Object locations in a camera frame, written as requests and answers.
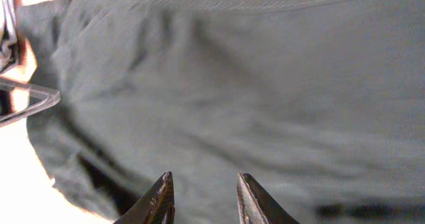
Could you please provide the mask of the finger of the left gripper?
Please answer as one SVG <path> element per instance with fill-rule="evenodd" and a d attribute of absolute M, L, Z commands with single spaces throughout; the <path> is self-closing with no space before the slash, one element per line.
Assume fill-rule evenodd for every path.
<path fill-rule="evenodd" d="M 1 78 L 1 127 L 42 112 L 59 102 L 58 90 Z"/>

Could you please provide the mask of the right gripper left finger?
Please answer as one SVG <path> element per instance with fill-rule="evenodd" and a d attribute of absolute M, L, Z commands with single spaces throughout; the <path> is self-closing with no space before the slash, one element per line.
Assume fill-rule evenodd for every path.
<path fill-rule="evenodd" d="M 173 175 L 166 171 L 114 224 L 173 224 L 174 217 Z"/>

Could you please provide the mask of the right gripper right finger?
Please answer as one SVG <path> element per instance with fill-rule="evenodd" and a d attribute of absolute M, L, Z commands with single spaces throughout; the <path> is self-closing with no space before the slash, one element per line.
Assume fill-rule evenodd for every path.
<path fill-rule="evenodd" d="M 299 224 L 249 173 L 237 175 L 240 224 Z"/>

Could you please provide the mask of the black shorts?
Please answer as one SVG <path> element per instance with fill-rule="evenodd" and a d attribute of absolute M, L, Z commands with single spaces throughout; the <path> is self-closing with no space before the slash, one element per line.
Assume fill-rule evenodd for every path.
<path fill-rule="evenodd" d="M 29 139 L 116 219 L 164 172 L 177 223 L 237 223 L 253 175 L 300 223 L 424 222 L 424 0 L 54 0 L 21 7 Z"/>

